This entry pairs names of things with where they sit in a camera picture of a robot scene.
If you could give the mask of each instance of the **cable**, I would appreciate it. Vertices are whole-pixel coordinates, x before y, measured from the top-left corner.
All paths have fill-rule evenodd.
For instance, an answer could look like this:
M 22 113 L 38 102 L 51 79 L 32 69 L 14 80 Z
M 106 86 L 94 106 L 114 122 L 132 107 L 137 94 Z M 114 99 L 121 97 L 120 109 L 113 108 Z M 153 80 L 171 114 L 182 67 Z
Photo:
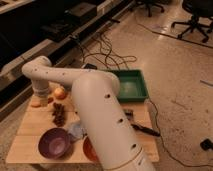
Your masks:
M 129 69 L 127 63 L 137 61 L 137 57 L 135 57 L 133 55 L 120 56 L 117 53 L 115 53 L 113 51 L 110 39 L 104 34 L 104 32 L 96 32 L 94 34 L 94 36 L 98 36 L 97 38 L 92 37 L 92 39 L 94 41 L 96 41 L 100 46 L 99 52 L 96 52 L 96 53 L 91 53 L 87 47 L 83 46 L 80 43 L 78 36 L 76 37 L 76 36 L 71 35 L 71 39 L 75 41 L 75 43 L 78 45 L 78 47 L 80 48 L 80 50 L 82 52 L 83 62 L 85 62 L 85 60 L 88 57 L 92 57 L 92 58 L 98 60 L 100 63 L 102 63 L 107 69 L 111 70 L 110 66 L 116 66 L 118 68 L 118 70 L 120 70 L 121 69 L 120 65 L 124 64 L 125 67 L 127 69 Z M 100 55 L 101 57 L 104 57 L 104 62 L 102 62 L 100 59 L 95 57 L 96 55 Z
M 160 139 L 161 139 L 161 142 L 162 142 L 162 146 L 163 146 L 163 149 L 167 152 L 167 154 L 169 155 L 169 157 L 171 159 L 173 159 L 174 161 L 178 162 L 180 165 L 184 166 L 184 167 L 213 167 L 213 165 L 210 165 L 210 164 L 201 164 L 201 165 L 189 165 L 189 164 L 186 164 L 184 162 L 182 162 L 181 160 L 177 159 L 176 157 L 173 156 L 173 154 L 169 151 L 169 149 L 166 147 L 165 145 L 165 141 L 164 141 L 164 138 L 162 136 L 162 133 L 161 133 L 161 128 L 159 126 L 159 123 L 158 123 L 158 115 L 159 115 L 159 112 L 158 112 L 158 108 L 156 106 L 156 104 L 151 100 L 149 99 L 149 102 L 154 106 L 155 108 L 155 124 L 156 124 L 156 127 L 158 129 L 158 132 L 160 133 Z
M 207 81 L 204 81 L 204 80 L 200 80 L 201 83 L 205 84 L 205 85 L 208 85 L 210 87 L 213 87 L 213 83 L 209 83 Z
M 125 64 L 126 68 L 129 69 L 129 67 L 128 67 L 128 65 L 127 65 L 127 62 L 124 60 L 124 58 L 121 58 L 120 56 L 117 56 L 117 55 L 113 52 L 113 50 L 112 50 L 112 44 L 111 44 L 111 42 L 110 42 L 110 39 L 108 39 L 108 38 L 104 35 L 104 33 L 100 34 L 100 39 L 101 39 L 101 41 L 102 41 L 106 46 L 108 46 L 108 47 L 111 49 L 110 55 L 111 55 L 111 56 L 118 57 L 119 59 L 121 59 L 121 60 L 123 61 L 122 63 Z
M 199 46 L 203 46 L 203 47 L 207 47 L 207 48 L 213 49 L 212 46 L 204 45 L 204 44 L 197 43 L 197 42 L 193 42 L 193 41 L 190 41 L 190 40 L 178 39 L 178 38 L 175 37 L 175 36 L 172 36 L 172 35 L 169 35 L 169 34 L 165 34 L 165 33 L 160 33 L 160 32 L 154 31 L 154 30 L 148 28 L 147 26 L 145 26 L 145 25 L 139 23 L 138 20 L 137 20 L 137 17 L 136 17 L 135 12 L 134 12 L 134 18 L 135 18 L 135 21 L 136 21 L 136 24 L 137 24 L 137 25 L 139 25 L 140 27 L 143 27 L 144 29 L 146 29 L 147 31 L 149 31 L 149 32 L 151 32 L 151 33 L 153 33 L 153 34 L 157 34 L 157 35 L 161 35 L 161 36 L 169 37 L 169 38 L 172 38 L 172 39 L 181 40 L 181 41 L 184 41 L 184 42 L 187 42 L 187 43 L 191 43 L 191 44 L 195 44 L 195 45 L 199 45 Z
M 115 61 L 115 59 L 113 59 L 113 58 L 110 56 L 111 53 L 112 53 L 112 47 L 108 46 L 109 49 L 103 48 L 102 42 L 101 42 L 101 41 L 99 41 L 99 40 L 97 40 L 97 39 L 95 39 L 95 38 L 93 38 L 93 40 L 95 40 L 96 42 L 99 43 L 99 45 L 100 45 L 100 53 L 99 53 L 99 54 L 105 56 L 105 59 L 104 59 L 105 64 L 106 64 L 106 65 L 110 65 L 110 66 L 117 66 L 117 68 L 120 70 L 120 66 L 119 66 L 119 64 L 117 63 L 117 61 Z M 105 53 L 102 51 L 102 49 L 107 50 L 108 53 L 105 54 Z M 115 65 L 114 65 L 114 64 L 113 64 L 113 65 L 112 65 L 112 64 L 109 64 L 109 63 L 107 62 L 107 59 L 108 59 L 108 58 L 111 59 L 111 60 L 115 63 Z
M 106 37 L 106 35 L 104 33 L 101 33 L 101 32 L 97 32 L 97 34 L 99 34 L 99 38 L 101 39 L 101 41 L 107 45 L 109 48 L 112 49 L 112 44 L 110 42 L 110 39 Z M 137 61 L 137 57 L 135 56 L 120 56 L 118 55 L 117 53 L 115 53 L 113 50 L 112 50 L 112 53 L 110 54 L 110 56 L 114 56 L 114 57 L 118 57 L 119 59 L 122 60 L 121 63 L 119 64 L 125 64 L 126 68 L 129 69 L 128 65 L 127 65 L 127 62 L 136 62 Z

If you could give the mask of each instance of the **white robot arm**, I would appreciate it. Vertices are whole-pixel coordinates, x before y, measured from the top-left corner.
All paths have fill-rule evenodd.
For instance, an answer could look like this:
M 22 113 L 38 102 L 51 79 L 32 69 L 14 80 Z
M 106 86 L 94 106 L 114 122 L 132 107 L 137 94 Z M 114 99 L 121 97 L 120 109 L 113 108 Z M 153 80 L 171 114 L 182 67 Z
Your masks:
M 44 56 L 25 64 L 22 72 L 39 97 L 47 96 L 48 81 L 72 86 L 74 106 L 104 170 L 155 171 L 117 101 L 119 80 L 114 74 L 51 68 Z

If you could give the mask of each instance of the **floor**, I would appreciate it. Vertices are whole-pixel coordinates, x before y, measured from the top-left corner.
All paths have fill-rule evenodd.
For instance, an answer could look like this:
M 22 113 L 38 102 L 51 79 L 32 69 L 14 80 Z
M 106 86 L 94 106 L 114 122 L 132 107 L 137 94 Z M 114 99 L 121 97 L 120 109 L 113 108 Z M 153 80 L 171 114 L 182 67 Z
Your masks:
M 153 10 L 151 20 L 160 26 L 169 26 L 172 18 L 187 20 L 189 15 L 180 6 L 181 2 L 177 0 L 165 6 L 164 14 L 158 13 L 157 9 Z M 105 34 L 110 39 L 113 50 L 119 55 L 137 56 L 137 62 L 128 65 L 143 71 L 150 97 L 159 110 L 158 123 L 164 144 L 172 156 L 186 165 L 213 165 L 212 151 L 203 151 L 199 146 L 205 138 L 213 140 L 213 87 L 200 82 L 204 80 L 213 83 L 213 50 L 153 34 L 138 24 L 145 25 L 148 20 L 145 9 L 137 9 L 133 13 L 126 13 L 120 19 L 121 23 L 114 24 Z M 202 38 L 196 32 L 186 36 L 190 36 L 195 42 Z M 97 52 L 98 48 L 94 41 L 88 46 L 91 53 Z M 104 68 L 93 58 L 88 58 L 87 62 Z M 7 152 L 27 103 L 28 101 L 24 102 L 0 124 L 1 171 L 35 170 L 26 164 L 5 164 Z M 155 112 L 151 105 L 150 111 L 155 127 Z M 157 145 L 160 161 L 154 165 L 158 171 L 213 171 L 210 167 L 183 167 L 169 157 L 161 139 L 157 139 Z M 99 171 L 101 167 L 59 165 L 51 170 Z

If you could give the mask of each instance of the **office chair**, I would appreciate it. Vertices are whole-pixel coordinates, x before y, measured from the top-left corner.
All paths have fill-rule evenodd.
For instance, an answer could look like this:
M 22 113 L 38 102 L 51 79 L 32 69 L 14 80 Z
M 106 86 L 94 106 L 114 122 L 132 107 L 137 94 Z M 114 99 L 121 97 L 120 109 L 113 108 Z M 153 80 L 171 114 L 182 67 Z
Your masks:
M 213 29 L 213 23 L 208 26 L 199 23 L 200 17 L 209 18 L 213 16 L 213 1 L 212 0 L 183 0 L 182 7 L 185 11 L 192 14 L 191 19 L 188 22 L 173 22 L 171 27 L 174 28 L 176 24 L 188 25 L 189 27 L 178 35 L 178 39 L 182 39 L 183 35 L 190 31 L 193 33 L 194 29 L 197 29 L 202 33 L 205 38 L 202 40 L 206 43 L 209 40 L 209 36 L 203 30 L 203 28 L 208 28 L 210 33 Z
M 152 17 L 152 11 L 151 11 L 151 7 L 152 6 L 160 8 L 161 9 L 161 13 L 164 13 L 164 11 L 165 11 L 163 6 L 157 4 L 155 2 L 155 0 L 135 0 L 135 5 L 130 8 L 130 11 L 133 11 L 133 9 L 135 7 L 142 6 L 142 5 L 145 5 L 146 9 L 148 10 L 148 16 L 149 17 Z

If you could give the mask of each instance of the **table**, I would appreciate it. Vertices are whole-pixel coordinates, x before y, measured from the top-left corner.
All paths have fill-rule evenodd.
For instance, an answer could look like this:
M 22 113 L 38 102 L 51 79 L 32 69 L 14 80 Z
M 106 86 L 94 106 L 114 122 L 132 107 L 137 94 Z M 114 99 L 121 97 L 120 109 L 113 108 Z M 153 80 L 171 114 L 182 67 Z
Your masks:
M 51 84 L 53 90 L 57 84 Z M 74 144 L 74 153 L 71 156 L 63 157 L 62 159 L 46 159 L 42 157 L 38 151 L 38 142 L 40 137 L 47 130 L 56 127 L 52 122 L 53 103 L 48 104 L 47 107 L 32 108 L 31 102 L 35 100 L 32 96 L 31 101 L 26 109 L 21 125 L 17 131 L 15 139 L 9 150 L 6 158 L 7 163 L 25 163 L 25 164 L 45 164 L 45 163 L 91 163 L 83 153 L 83 140 L 79 140 Z M 56 100 L 54 102 L 65 105 L 65 112 L 67 114 L 67 121 L 64 126 L 66 129 L 71 122 L 79 120 L 72 105 L 71 95 L 64 100 Z M 152 127 L 148 108 L 143 103 L 124 103 L 121 104 L 125 109 L 134 110 L 135 120 L 143 126 Z M 158 150 L 155 138 L 141 132 L 137 132 L 144 150 L 148 154 L 152 162 L 159 161 Z

